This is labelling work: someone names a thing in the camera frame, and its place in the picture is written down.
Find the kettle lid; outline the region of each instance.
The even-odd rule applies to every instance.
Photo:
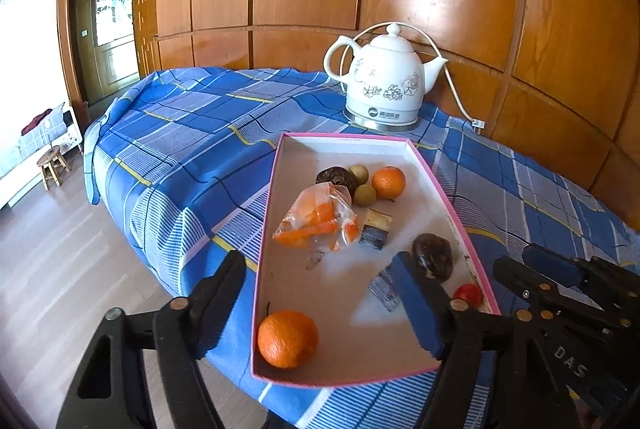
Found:
[[[385,50],[393,50],[396,52],[411,53],[414,51],[414,47],[411,46],[405,38],[400,37],[400,26],[397,23],[392,23],[386,28],[386,34],[374,37],[369,43],[376,48],[383,48]]]

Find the pink-rimmed box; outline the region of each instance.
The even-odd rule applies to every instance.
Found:
[[[385,247],[355,243],[327,252],[308,268],[310,252],[271,239],[300,191],[315,183],[321,170],[364,164],[370,174],[394,165],[404,171],[406,189],[395,202],[372,208],[393,216]],[[362,220],[364,209],[354,210]],[[452,276],[443,284],[452,295],[462,284],[477,282],[483,311],[499,314],[497,301],[474,246],[431,169],[405,138],[330,133],[284,133],[271,172],[260,261],[255,288],[251,372],[258,379],[296,387],[333,387],[382,382],[431,371],[438,361],[415,338],[402,305],[388,312],[369,291],[369,283],[415,236],[433,232],[449,240]],[[257,330],[270,313],[296,310],[318,326],[315,356],[297,369],[269,365],[257,349]]]

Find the door frame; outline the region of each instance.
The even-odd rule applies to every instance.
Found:
[[[65,78],[66,93],[69,97],[78,120],[81,133],[87,129],[90,123],[89,114],[84,107],[84,101],[80,94],[78,75],[74,66],[74,58],[71,50],[71,30],[69,26],[69,0],[56,0],[56,17],[58,20],[58,42],[60,44],[60,59],[62,61],[62,73]]]

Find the wooden floor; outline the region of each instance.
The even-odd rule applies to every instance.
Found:
[[[155,310],[170,297],[127,244],[106,208],[89,205],[82,160],[62,187],[31,190],[0,210],[0,373],[40,429],[55,427],[78,362],[102,315]],[[172,428],[155,352],[145,352],[154,414]],[[260,428],[266,413],[200,362],[229,429]]]

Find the wooden door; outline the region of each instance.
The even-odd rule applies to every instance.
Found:
[[[154,38],[158,35],[158,14],[156,0],[133,0],[133,34],[138,56],[138,72],[146,77],[160,69],[158,45]]]
[[[75,34],[74,63],[82,100],[87,105],[104,97],[95,67],[94,0],[68,0],[71,31]]]
[[[95,0],[95,66],[104,96],[138,79],[133,0]]]

